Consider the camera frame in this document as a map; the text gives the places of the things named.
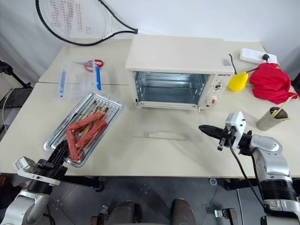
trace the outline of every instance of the sticker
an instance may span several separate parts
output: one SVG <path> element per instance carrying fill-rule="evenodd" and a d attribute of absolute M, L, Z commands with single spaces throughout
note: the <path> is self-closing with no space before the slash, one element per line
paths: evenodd
<path fill-rule="evenodd" d="M 225 67 L 231 66 L 230 59 L 222 59 L 222 63 L 223 63 L 223 66 L 225 66 Z"/>

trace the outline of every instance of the red towel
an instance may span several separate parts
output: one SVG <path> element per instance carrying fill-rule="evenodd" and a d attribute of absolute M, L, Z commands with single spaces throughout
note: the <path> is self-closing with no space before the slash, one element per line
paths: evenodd
<path fill-rule="evenodd" d="M 276 63 L 262 63 L 255 70 L 249 81 L 254 84 L 253 94 L 257 98 L 269 100 L 275 104 L 285 102 L 290 96 L 297 94 L 289 92 L 291 80 L 285 72 L 277 68 Z"/>

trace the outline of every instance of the sausage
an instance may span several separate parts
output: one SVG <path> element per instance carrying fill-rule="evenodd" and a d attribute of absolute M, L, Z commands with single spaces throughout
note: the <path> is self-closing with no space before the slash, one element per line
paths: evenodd
<path fill-rule="evenodd" d="M 105 127 L 107 126 L 107 122 L 105 120 L 99 120 L 85 136 L 83 136 L 76 144 L 75 146 L 77 148 L 84 147 L 96 134 L 101 133 Z"/>
<path fill-rule="evenodd" d="M 96 112 L 96 113 L 92 114 L 91 116 L 88 116 L 82 120 L 72 123 L 69 126 L 69 129 L 77 130 L 85 125 L 90 124 L 91 122 L 93 122 L 95 120 L 102 119 L 104 116 L 105 116 L 105 113 L 103 113 L 102 111 Z"/>
<path fill-rule="evenodd" d="M 67 145 L 69 147 L 71 160 L 77 161 L 78 160 L 78 152 L 77 152 L 77 149 L 75 146 L 76 139 L 75 139 L 71 129 L 68 128 L 66 130 L 66 136 L 67 136 Z"/>

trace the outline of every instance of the floor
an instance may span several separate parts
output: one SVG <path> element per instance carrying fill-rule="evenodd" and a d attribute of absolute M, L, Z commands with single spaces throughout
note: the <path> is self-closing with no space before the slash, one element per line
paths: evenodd
<path fill-rule="evenodd" d="M 113 208 L 132 200 L 142 207 L 142 222 L 169 224 L 170 208 L 176 198 L 187 200 L 198 225 L 229 225 L 225 218 L 215 218 L 214 209 L 236 208 L 241 225 L 236 191 L 212 186 L 207 178 L 109 177 L 105 188 L 96 192 L 90 187 L 61 183 L 53 189 L 50 211 L 57 225 L 88 225 L 105 204 Z M 260 224 L 262 207 L 249 188 L 239 190 L 244 224 Z M 49 225 L 42 217 L 38 225 Z"/>

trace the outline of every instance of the oven knob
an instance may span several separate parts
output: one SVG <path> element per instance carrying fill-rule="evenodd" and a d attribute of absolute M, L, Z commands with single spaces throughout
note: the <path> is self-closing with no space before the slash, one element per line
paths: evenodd
<path fill-rule="evenodd" d="M 214 96 L 214 95 L 213 96 L 208 96 L 206 98 L 206 101 L 205 101 L 206 107 L 213 107 L 213 106 L 215 106 L 216 103 L 217 103 L 217 101 L 218 101 L 217 96 Z"/>

